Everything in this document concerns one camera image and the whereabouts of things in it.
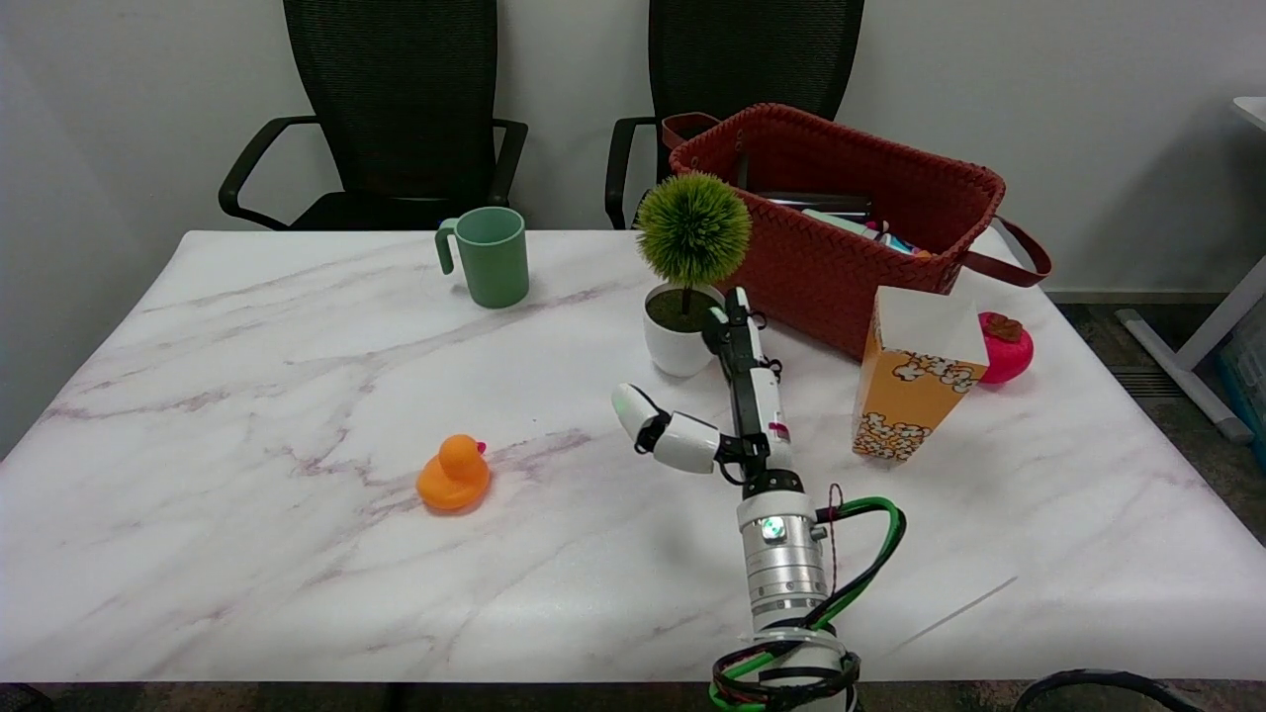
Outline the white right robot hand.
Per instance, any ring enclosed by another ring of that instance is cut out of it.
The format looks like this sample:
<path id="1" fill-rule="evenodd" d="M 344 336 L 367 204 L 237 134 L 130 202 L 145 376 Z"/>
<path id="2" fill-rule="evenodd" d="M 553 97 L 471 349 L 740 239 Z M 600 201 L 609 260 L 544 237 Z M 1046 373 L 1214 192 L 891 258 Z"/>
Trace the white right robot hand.
<path id="1" fill-rule="evenodd" d="M 763 492 L 804 492 L 794 473 L 790 432 L 781 402 L 781 364 L 763 353 L 763 313 L 752 310 L 743 288 L 711 308 L 703 342 L 722 366 L 730 391 L 733 435 L 681 410 L 663 410 L 633 384 L 618 385 L 613 409 L 638 454 L 679 473 L 706 475 L 720 469 L 742 497 Z"/>

